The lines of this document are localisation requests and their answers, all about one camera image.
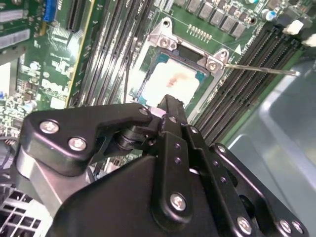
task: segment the gray plastic panel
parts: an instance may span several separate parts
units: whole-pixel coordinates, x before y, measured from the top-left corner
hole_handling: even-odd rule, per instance
[[[228,147],[316,236],[316,72],[293,67]]]

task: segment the screw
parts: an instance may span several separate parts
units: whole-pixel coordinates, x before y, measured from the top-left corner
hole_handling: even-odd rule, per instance
[[[21,5],[22,0],[12,0],[12,3],[18,6],[18,5]]]
[[[169,46],[169,40],[168,39],[161,39],[160,40],[160,46],[161,47],[168,47]]]
[[[169,119],[170,119],[172,122],[177,123],[177,120],[176,120],[176,118],[175,118],[175,117],[170,116],[170,117],[169,117]]]
[[[237,222],[242,232],[244,232],[247,235],[251,234],[251,231],[252,231],[251,225],[244,217],[242,216],[238,217]]]
[[[177,211],[184,211],[186,209],[186,202],[179,194],[172,194],[170,196],[170,202]]]
[[[140,108],[139,109],[139,112],[141,113],[141,114],[143,114],[143,115],[148,115],[148,112],[147,112],[147,110],[146,109],[144,109],[144,108]]]
[[[217,68],[217,65],[215,62],[211,61],[209,64],[208,64],[208,69],[210,71],[214,71],[215,69]]]
[[[292,233],[291,227],[286,221],[280,220],[280,224],[281,224],[282,228],[285,230],[285,232],[287,232],[289,234]]]
[[[48,134],[53,134],[58,132],[59,126],[57,123],[52,122],[52,121],[44,121],[39,125],[39,128],[41,129],[42,132],[48,133]]]
[[[198,131],[197,131],[197,129],[196,129],[195,127],[191,127],[191,131],[192,131],[193,133],[198,133]]]
[[[219,149],[221,152],[223,152],[223,153],[226,151],[225,148],[222,147],[222,146],[218,146],[218,149]]]
[[[304,233],[302,227],[300,226],[300,224],[298,224],[296,221],[292,221],[292,224],[294,226],[294,228],[299,232],[299,233]]]
[[[86,142],[78,137],[71,138],[68,142],[68,145],[72,150],[79,152],[83,151],[87,147]]]
[[[181,159],[180,158],[178,158],[178,157],[176,157],[175,159],[174,159],[174,162],[176,162],[176,164],[181,164]]]

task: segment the blue connector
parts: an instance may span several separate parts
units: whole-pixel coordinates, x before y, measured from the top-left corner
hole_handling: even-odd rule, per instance
[[[54,20],[55,13],[56,13],[56,4],[57,4],[57,0],[46,1],[46,8],[45,8],[45,14],[44,14],[45,22],[52,22]]]

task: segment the capacitor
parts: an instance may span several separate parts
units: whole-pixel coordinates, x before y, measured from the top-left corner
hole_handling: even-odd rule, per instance
[[[256,3],[258,0],[245,0],[246,4],[253,4]]]
[[[261,17],[266,21],[273,21],[276,16],[277,14],[274,11],[270,11],[269,9],[264,9],[261,12]]]
[[[35,100],[30,100],[28,102],[25,103],[25,105],[22,107],[26,112],[30,113],[32,112],[36,107],[37,107],[37,103]]]

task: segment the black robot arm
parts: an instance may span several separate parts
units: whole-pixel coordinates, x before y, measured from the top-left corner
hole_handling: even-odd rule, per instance
[[[143,156],[87,184],[89,164]],[[12,176],[54,217],[50,237],[307,237],[227,148],[208,148],[166,95],[140,104],[35,112],[24,120]]]

